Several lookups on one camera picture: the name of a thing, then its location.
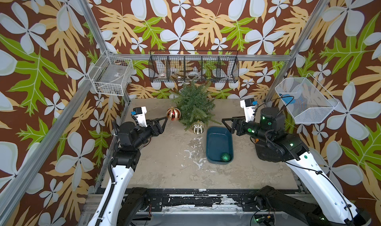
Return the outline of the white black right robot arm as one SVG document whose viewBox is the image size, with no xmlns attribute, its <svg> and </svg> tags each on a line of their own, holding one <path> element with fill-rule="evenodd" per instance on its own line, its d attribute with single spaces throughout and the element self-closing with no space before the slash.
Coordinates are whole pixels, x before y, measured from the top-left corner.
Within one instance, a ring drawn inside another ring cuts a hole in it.
<svg viewBox="0 0 381 226">
<path fill-rule="evenodd" d="M 231 133 L 254 139 L 261 160 L 286 163 L 316 200 L 315 204 L 306 203 L 265 186 L 256 194 L 258 208 L 285 212 L 309 226 L 364 226 L 371 222 L 370 214 L 350 202 L 326 176 L 307 145 L 285 131 L 285 115 L 277 108 L 263 108 L 259 122 L 251 113 L 248 120 L 224 118 L 222 123 Z"/>
</svg>

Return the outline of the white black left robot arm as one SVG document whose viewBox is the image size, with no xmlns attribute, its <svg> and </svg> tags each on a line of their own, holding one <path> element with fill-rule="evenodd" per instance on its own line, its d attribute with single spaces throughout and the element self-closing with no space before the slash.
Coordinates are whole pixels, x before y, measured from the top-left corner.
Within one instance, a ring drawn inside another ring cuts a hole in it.
<svg viewBox="0 0 381 226">
<path fill-rule="evenodd" d="M 121 147 L 114 151 L 108 164 L 110 179 L 89 226 L 129 226 L 136 213 L 148 205 L 145 188 L 135 189 L 127 196 L 125 203 L 122 201 L 138 165 L 141 148 L 149 139 L 164 132 L 167 121 L 165 116 L 149 119 L 146 127 L 134 122 L 125 122 L 120 126 L 113 122 Z"/>
</svg>

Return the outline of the gold ribbed ornament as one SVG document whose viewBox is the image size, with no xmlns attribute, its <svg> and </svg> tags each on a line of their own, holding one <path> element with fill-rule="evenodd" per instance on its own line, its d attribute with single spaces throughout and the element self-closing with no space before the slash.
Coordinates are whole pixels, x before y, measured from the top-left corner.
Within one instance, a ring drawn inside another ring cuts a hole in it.
<svg viewBox="0 0 381 226">
<path fill-rule="evenodd" d="M 200 135 L 205 131 L 205 124 L 198 120 L 191 125 L 191 130 L 194 134 Z"/>
</svg>

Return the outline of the red and gold ornament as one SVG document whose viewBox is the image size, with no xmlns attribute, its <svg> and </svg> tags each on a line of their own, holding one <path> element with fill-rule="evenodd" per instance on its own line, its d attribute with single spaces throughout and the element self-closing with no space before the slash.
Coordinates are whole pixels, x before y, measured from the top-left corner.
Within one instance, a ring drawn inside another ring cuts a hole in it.
<svg viewBox="0 0 381 226">
<path fill-rule="evenodd" d="M 167 118 L 171 121 L 177 121 L 181 118 L 181 111 L 177 107 L 171 107 L 167 110 Z"/>
</svg>

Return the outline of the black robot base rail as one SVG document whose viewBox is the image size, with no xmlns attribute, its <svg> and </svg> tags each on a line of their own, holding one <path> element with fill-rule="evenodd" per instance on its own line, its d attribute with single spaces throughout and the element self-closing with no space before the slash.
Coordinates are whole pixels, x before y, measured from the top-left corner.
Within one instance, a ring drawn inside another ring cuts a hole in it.
<svg viewBox="0 0 381 226">
<path fill-rule="evenodd" d="M 164 212 L 170 208 L 180 209 L 230 209 L 254 212 L 258 189 L 147 189 L 128 188 L 117 203 L 117 209 L 138 208 L 141 212 Z"/>
</svg>

